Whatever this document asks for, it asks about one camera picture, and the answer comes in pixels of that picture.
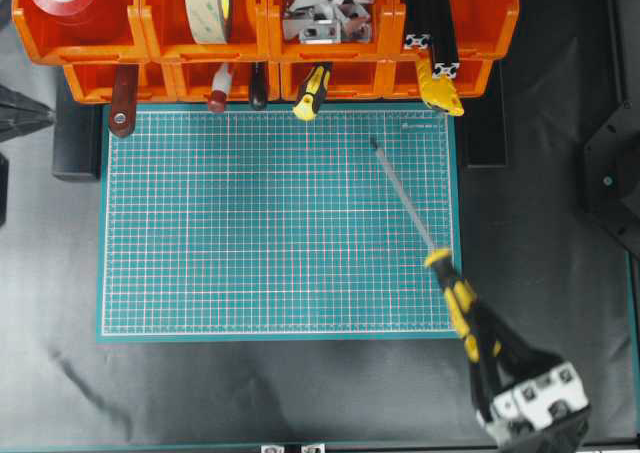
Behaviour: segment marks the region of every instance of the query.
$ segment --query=black fabric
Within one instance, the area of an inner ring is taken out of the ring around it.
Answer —
[[[522,0],[503,64],[509,167],[460,174],[466,276],[574,362],[592,442],[634,437],[636,416],[624,254],[577,193],[579,145],[613,104],[608,38],[604,0]],[[53,76],[20,48],[0,32],[0,82],[51,105]],[[490,444],[454,340],[96,344],[99,187],[51,176],[51,129],[0,150],[0,448]]]

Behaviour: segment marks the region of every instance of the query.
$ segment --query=orange storage bin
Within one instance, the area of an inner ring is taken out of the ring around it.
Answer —
[[[454,81],[461,98],[482,96],[489,81],[492,60],[461,60]],[[415,61],[388,61],[384,65],[383,97],[389,100],[420,98]]]
[[[128,25],[120,37],[107,44],[86,44],[69,35],[32,0],[13,0],[13,21],[22,43],[34,63],[137,63],[148,59],[139,15],[139,0],[123,0]]]
[[[404,49],[406,6],[395,1],[396,25],[390,39],[391,59],[415,58]],[[460,58],[500,59],[509,49],[520,12],[519,0],[450,0]]]
[[[268,60],[266,0],[232,0],[231,39],[223,45],[193,41],[184,0],[140,0],[151,58],[158,62]]]
[[[384,90],[384,62],[334,62],[329,80],[329,100],[375,100]],[[309,63],[280,65],[282,99],[293,101],[312,68]]]
[[[211,94],[211,81],[222,63],[182,63],[171,65],[174,71],[176,91],[179,101],[194,103],[206,102]],[[229,92],[229,101],[247,101],[249,98],[249,79],[251,63],[234,63],[233,83]],[[280,78],[278,65],[269,63],[269,100],[280,98]]]
[[[80,103],[110,103],[117,64],[66,65],[64,74],[73,99]],[[147,63],[138,73],[138,101],[177,101],[173,72],[168,65]]]
[[[304,45],[297,38],[285,41],[282,33],[284,0],[268,0],[269,51],[274,61],[376,61],[385,59],[393,46],[394,0],[371,5],[373,38],[370,43]]]

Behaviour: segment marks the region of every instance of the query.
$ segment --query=cutting mat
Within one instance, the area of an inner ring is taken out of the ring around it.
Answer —
[[[453,122],[418,103],[140,106],[103,148],[98,338],[451,337],[375,136],[459,261]]]

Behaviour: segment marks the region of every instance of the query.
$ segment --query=wooden handle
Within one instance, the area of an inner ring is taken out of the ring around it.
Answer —
[[[138,104],[138,65],[118,65],[111,97],[109,130],[119,138],[133,133]]]

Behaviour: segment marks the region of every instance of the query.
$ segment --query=double-sided tape roll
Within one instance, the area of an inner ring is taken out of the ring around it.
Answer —
[[[128,24],[123,0],[33,0],[71,36],[87,42],[109,41]]]
[[[231,0],[184,0],[193,40],[199,44],[227,43]]]

